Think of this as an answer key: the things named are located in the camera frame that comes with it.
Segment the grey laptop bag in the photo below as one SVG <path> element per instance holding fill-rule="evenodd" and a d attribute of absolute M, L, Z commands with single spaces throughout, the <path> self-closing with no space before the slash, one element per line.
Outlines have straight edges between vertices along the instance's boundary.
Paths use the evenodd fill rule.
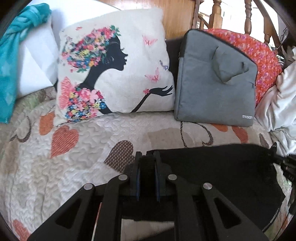
<path fill-rule="evenodd" d="M 201 30 L 180 47 L 176 120 L 249 127 L 255 115 L 257 65 L 241 50 Z"/>

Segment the teal star blanket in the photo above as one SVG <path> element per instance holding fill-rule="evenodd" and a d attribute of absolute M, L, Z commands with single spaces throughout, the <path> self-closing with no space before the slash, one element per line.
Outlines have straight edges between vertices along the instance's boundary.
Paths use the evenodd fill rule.
<path fill-rule="evenodd" d="M 46 23 L 51 10 L 41 3 L 25 7 L 1 38 L 1 123 L 9 123 L 17 96 L 17 66 L 20 43 L 29 31 Z"/>

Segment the woman silhouette pillow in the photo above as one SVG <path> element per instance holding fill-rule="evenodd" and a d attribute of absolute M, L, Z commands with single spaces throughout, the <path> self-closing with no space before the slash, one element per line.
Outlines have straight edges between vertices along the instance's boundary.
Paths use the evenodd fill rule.
<path fill-rule="evenodd" d="M 64 28 L 54 125 L 173 110 L 165 36 L 159 8 L 115 11 Z"/>

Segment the white pillow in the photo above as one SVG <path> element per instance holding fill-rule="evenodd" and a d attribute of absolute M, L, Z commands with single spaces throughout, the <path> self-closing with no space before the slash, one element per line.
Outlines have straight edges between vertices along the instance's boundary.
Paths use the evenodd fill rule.
<path fill-rule="evenodd" d="M 17 97 L 24 97 L 57 82 L 59 32 L 83 20 L 112 13 L 118 9 L 100 1 L 31 1 L 46 3 L 48 21 L 29 31 L 18 51 Z"/>

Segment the red floral cushion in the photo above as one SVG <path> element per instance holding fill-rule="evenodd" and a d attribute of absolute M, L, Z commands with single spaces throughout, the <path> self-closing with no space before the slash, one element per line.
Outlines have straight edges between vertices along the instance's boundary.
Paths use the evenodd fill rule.
<path fill-rule="evenodd" d="M 207 29 L 206 32 L 240 49 L 257 65 L 256 104 L 259 104 L 267 90 L 275 85 L 282 68 L 269 47 L 248 34 L 224 29 Z"/>

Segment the white fleece blanket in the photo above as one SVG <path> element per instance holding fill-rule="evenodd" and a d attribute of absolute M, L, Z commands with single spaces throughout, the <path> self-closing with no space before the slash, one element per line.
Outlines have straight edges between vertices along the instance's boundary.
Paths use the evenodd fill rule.
<path fill-rule="evenodd" d="M 255 109 L 255 118 L 277 143 L 279 154 L 295 154 L 295 61 L 265 93 Z"/>

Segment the black pants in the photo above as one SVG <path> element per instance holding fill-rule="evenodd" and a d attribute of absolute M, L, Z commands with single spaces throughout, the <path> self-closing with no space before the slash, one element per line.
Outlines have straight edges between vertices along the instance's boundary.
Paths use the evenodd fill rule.
<path fill-rule="evenodd" d="M 189 183 L 211 183 L 262 231 L 274 222 L 285 195 L 269 149 L 254 144 L 167 149 L 161 161 Z"/>

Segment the wooden staircase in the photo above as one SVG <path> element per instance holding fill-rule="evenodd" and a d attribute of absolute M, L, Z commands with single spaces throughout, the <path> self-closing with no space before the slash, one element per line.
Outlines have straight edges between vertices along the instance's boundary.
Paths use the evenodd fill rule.
<path fill-rule="evenodd" d="M 119 10 L 161 8 L 166 38 L 189 29 L 226 29 L 280 45 L 278 15 L 265 1 L 105 1 Z"/>

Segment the heart pattern quilt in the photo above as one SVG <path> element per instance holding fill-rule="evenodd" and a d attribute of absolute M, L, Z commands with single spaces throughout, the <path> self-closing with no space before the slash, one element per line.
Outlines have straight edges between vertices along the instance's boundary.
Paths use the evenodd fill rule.
<path fill-rule="evenodd" d="M 259 123 L 181 122 L 172 112 L 115 113 L 54 126 L 55 103 L 53 87 L 29 94 L 1 125 L 1 240 L 27 240 L 85 183 L 108 182 L 137 151 L 272 144 Z"/>

